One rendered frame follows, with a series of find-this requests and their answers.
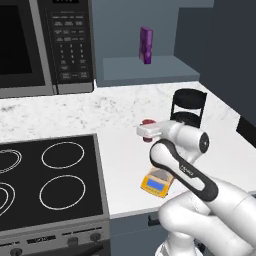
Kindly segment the dark blue-grey cabinet door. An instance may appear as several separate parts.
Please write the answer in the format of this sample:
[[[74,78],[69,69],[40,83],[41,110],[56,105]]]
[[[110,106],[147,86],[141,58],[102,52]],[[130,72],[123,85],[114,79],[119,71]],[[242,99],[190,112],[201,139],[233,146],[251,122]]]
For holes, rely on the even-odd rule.
[[[256,0],[183,0],[174,55],[256,126]]]

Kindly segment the black and grey microwave oven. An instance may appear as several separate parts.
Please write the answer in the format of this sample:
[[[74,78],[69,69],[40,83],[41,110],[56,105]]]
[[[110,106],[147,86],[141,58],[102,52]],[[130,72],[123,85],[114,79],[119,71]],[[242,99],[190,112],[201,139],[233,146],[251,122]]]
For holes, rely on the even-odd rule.
[[[90,0],[0,0],[0,99],[91,93]]]

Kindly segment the black box-shaped object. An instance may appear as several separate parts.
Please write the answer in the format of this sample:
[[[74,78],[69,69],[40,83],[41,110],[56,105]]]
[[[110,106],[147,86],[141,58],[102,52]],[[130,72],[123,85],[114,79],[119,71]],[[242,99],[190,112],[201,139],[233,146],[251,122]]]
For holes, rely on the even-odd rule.
[[[240,117],[236,131],[256,148],[256,127],[245,118]]]

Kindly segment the blue-grey drawer front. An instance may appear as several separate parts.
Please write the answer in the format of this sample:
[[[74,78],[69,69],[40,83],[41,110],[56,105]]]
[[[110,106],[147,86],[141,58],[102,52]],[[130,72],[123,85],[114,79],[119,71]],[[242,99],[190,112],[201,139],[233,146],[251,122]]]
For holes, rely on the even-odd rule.
[[[148,216],[158,219],[157,208],[110,216],[111,256],[154,256],[167,231],[148,226]]]

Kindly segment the yellow digital scale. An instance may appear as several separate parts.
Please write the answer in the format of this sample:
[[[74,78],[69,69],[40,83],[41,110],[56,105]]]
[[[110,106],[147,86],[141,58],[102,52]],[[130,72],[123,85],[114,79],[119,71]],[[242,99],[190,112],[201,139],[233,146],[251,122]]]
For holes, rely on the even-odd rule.
[[[167,171],[152,167],[143,178],[141,188],[151,195],[165,198],[173,181],[174,177]]]

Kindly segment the purple yogurt carton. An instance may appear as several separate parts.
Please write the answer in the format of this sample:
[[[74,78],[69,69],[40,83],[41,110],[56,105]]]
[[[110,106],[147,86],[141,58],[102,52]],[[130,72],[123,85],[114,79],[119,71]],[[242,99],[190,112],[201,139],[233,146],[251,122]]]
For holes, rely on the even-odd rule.
[[[142,26],[140,28],[139,58],[144,64],[150,64],[152,59],[153,30]]]

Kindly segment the dark red round object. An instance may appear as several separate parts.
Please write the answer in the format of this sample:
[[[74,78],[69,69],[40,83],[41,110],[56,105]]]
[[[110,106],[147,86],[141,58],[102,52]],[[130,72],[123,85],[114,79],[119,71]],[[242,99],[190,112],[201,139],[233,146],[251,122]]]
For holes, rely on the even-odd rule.
[[[147,124],[152,124],[152,123],[156,123],[156,121],[152,120],[152,119],[144,119],[144,120],[142,120],[142,124],[141,125],[147,125]],[[143,137],[143,141],[144,142],[149,143],[149,142],[152,142],[152,140],[153,140],[152,138]]]

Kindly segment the blue-grey open wall cabinet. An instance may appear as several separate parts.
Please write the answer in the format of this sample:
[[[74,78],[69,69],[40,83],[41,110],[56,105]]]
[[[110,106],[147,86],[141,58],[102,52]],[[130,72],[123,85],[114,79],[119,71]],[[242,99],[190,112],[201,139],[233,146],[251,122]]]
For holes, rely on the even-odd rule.
[[[197,81],[174,55],[178,12],[211,8],[214,0],[91,0],[99,87]],[[153,30],[152,62],[139,59],[140,28]]]

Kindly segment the black hob with oven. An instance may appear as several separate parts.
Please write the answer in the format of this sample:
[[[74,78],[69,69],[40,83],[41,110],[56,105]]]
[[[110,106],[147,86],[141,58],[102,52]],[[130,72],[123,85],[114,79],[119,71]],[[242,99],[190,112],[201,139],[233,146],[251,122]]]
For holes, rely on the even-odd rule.
[[[71,237],[77,246],[67,245]],[[95,134],[0,144],[0,256],[13,248],[21,256],[110,256]]]

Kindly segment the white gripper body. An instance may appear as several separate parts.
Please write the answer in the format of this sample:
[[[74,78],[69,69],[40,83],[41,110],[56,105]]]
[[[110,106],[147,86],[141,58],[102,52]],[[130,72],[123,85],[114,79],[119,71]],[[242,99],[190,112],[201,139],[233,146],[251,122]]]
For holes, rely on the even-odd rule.
[[[144,138],[154,138],[162,134],[160,131],[160,126],[157,123],[140,124],[136,128],[136,133],[138,136]]]

